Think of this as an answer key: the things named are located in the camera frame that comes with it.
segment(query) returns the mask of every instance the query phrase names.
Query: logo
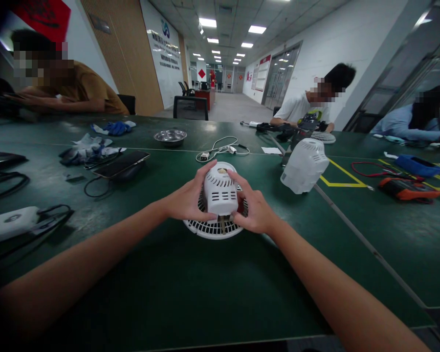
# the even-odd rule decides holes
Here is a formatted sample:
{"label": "logo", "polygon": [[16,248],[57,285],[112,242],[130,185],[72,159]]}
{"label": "logo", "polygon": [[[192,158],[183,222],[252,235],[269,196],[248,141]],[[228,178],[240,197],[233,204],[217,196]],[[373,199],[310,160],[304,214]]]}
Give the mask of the logo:
{"label": "logo", "polygon": [[168,39],[170,38],[170,29],[168,27],[168,23],[164,22],[164,20],[161,20],[161,28],[163,29],[163,34],[165,35],[165,37],[168,37]]}
{"label": "logo", "polygon": [[10,216],[4,222],[12,222],[12,221],[15,221],[16,219],[19,219],[19,218],[21,218],[21,214],[15,214],[15,215]]}

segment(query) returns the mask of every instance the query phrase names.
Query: white cable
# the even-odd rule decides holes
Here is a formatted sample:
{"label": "white cable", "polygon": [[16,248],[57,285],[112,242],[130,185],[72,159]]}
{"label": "white cable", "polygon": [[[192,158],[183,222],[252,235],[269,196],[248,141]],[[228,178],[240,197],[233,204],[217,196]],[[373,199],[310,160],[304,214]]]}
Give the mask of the white cable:
{"label": "white cable", "polygon": [[[222,140],[224,140],[226,138],[234,138],[235,141],[233,143],[230,143],[230,144],[227,144],[227,145],[215,148],[215,146],[216,146],[216,144],[218,142],[220,142],[220,141],[222,141]],[[238,142],[238,139],[235,136],[226,136],[226,137],[220,138],[219,140],[215,141],[214,145],[212,146],[212,149],[206,150],[206,151],[203,151],[203,152],[200,152],[199,154],[197,154],[196,155],[196,161],[201,162],[201,163],[209,162],[210,160],[214,159],[217,156],[217,154],[227,153],[228,152],[228,147],[233,147],[233,146],[240,145],[237,142]],[[247,150],[246,153],[236,152],[235,154],[239,155],[239,156],[246,156],[246,155],[248,155],[251,152],[247,147],[244,147],[244,148]],[[199,156],[201,156],[203,153],[210,153],[211,154],[210,158],[208,158],[207,160],[200,160]]]}

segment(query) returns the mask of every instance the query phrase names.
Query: orange multimeter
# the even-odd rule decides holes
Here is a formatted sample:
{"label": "orange multimeter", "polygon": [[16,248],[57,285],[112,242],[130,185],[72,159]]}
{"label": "orange multimeter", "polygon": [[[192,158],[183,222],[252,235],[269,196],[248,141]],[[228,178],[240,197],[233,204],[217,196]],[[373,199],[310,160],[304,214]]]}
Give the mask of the orange multimeter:
{"label": "orange multimeter", "polygon": [[404,178],[387,177],[380,182],[379,188],[400,200],[434,199],[440,197],[440,191],[432,187]]}

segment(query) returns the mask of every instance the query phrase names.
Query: wooden wall panel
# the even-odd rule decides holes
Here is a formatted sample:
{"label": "wooden wall panel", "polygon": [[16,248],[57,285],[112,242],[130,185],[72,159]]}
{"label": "wooden wall panel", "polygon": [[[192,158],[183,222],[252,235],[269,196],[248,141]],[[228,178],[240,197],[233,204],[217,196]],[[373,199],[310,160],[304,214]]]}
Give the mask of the wooden wall panel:
{"label": "wooden wall panel", "polygon": [[163,110],[140,1],[82,0],[82,5],[87,15],[99,17],[110,27],[111,34],[93,31],[119,93],[135,96],[138,115]]}
{"label": "wooden wall panel", "polygon": [[181,68],[182,68],[182,79],[189,84],[189,79],[187,78],[187,65],[186,65],[186,47],[184,46],[184,37],[179,34],[179,51],[181,52]]}

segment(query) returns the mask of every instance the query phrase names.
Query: light blue shirt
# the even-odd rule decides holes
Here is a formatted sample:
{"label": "light blue shirt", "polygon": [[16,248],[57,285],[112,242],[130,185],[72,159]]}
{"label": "light blue shirt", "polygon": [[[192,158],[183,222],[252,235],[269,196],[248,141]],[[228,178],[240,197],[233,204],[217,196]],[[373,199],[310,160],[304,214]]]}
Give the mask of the light blue shirt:
{"label": "light blue shirt", "polygon": [[440,129],[436,118],[430,120],[424,130],[409,129],[411,119],[412,104],[389,112],[373,127],[370,133],[391,135],[414,141],[433,142],[440,138]]}

